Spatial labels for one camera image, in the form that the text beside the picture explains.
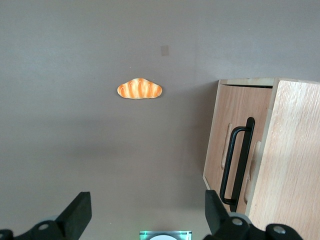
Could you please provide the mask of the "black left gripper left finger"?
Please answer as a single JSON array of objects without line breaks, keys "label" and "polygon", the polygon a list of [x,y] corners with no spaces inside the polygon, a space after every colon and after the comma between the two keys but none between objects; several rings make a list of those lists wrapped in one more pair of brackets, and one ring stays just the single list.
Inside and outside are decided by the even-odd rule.
[{"label": "black left gripper left finger", "polygon": [[80,192],[55,220],[45,220],[27,232],[14,236],[10,229],[2,229],[2,240],[78,240],[92,218],[90,192]]}]

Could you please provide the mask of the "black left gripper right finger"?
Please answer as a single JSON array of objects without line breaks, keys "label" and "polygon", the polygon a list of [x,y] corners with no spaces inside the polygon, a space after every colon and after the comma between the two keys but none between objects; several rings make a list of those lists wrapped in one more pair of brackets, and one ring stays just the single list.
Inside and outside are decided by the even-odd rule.
[{"label": "black left gripper right finger", "polygon": [[205,218],[211,234],[206,240],[301,240],[291,227],[272,223],[265,230],[255,227],[240,213],[228,213],[215,190],[205,191]]}]

